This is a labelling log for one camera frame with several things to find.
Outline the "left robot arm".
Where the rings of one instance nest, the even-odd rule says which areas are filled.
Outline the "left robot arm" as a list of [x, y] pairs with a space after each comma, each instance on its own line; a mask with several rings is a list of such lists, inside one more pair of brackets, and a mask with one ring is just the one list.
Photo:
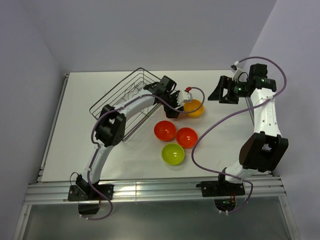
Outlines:
[[157, 104], [163, 105], [167, 118], [176, 119], [184, 110], [184, 101], [190, 96], [186, 91], [175, 90], [177, 83], [167, 76], [160, 81], [145, 85], [137, 93], [117, 105], [106, 104], [91, 132], [91, 141], [96, 145], [92, 159], [75, 184], [70, 186], [69, 196], [85, 200], [96, 197], [103, 167], [115, 146], [125, 137], [127, 122], [139, 112]]

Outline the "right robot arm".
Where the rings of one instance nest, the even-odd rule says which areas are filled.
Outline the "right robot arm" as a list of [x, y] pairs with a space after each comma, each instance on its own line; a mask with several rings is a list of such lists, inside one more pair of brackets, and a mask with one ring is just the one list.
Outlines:
[[267, 77], [265, 64], [253, 64], [246, 81], [241, 81], [245, 71], [237, 63], [232, 65], [233, 77], [221, 76], [215, 90], [207, 98], [221, 104], [237, 104], [240, 98], [252, 102], [254, 131], [239, 152], [238, 161], [226, 167], [224, 178], [216, 183], [217, 191], [229, 194], [234, 184], [239, 184], [251, 175], [273, 171], [288, 149], [288, 139], [282, 137], [278, 127], [274, 94], [277, 84]]

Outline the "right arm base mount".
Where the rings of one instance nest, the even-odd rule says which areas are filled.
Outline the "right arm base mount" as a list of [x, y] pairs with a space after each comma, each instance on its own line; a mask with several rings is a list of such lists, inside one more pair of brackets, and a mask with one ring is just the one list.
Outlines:
[[215, 181], [201, 181], [196, 184], [201, 189], [202, 197], [218, 198], [214, 200], [216, 208], [225, 213], [229, 213], [236, 208], [236, 197], [245, 195], [245, 188], [242, 183], [227, 183]]

